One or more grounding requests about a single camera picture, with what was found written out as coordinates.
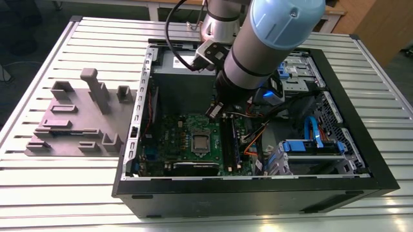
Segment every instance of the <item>table leg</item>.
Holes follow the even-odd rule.
[[[0,83],[3,81],[8,81],[12,78],[11,74],[8,74],[7,70],[0,65]]]
[[[159,4],[158,3],[149,2],[150,20],[155,21],[155,22],[159,21],[158,8],[159,8]]]
[[[60,1],[52,1],[52,4],[54,4],[54,7],[55,7],[55,10],[56,10],[56,11],[62,11],[62,9],[63,9],[63,7],[62,7],[63,2],[60,2]]]
[[[340,20],[341,15],[328,15],[328,21],[324,23],[320,32],[321,33],[332,33],[337,22]]]

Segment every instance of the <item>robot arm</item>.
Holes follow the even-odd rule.
[[[193,71],[211,70],[214,66],[219,70],[217,103],[206,113],[214,118],[227,105],[251,97],[292,50],[306,40],[322,17],[325,0],[253,0],[241,30],[241,4],[235,0],[206,1],[206,42],[197,50],[193,64],[186,66]],[[221,43],[233,42],[227,51]]]
[[[235,104],[262,86],[292,50],[308,39],[325,0],[253,0],[218,73],[218,101]]]

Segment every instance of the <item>black case frame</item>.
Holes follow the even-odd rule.
[[[179,44],[199,42],[174,41]],[[119,159],[112,196],[141,218],[213,217],[329,212],[360,200],[400,189],[322,50],[300,48],[313,57],[369,169],[370,178],[298,178],[253,180],[120,180]]]

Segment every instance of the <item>aluminum workbench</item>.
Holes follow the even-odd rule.
[[[26,144],[42,120],[55,80],[87,87],[84,67],[107,88],[138,89],[149,38],[163,22],[74,17],[0,133],[0,230],[102,231],[412,231],[413,110],[364,44],[348,35],[310,35],[322,49],[401,189],[326,214],[138,219],[111,197],[118,158],[28,157]],[[171,23],[175,40],[199,40]]]

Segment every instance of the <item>wooden cabinet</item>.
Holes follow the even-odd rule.
[[[340,0],[348,14],[333,33],[357,34],[381,66],[413,39],[413,0]]]

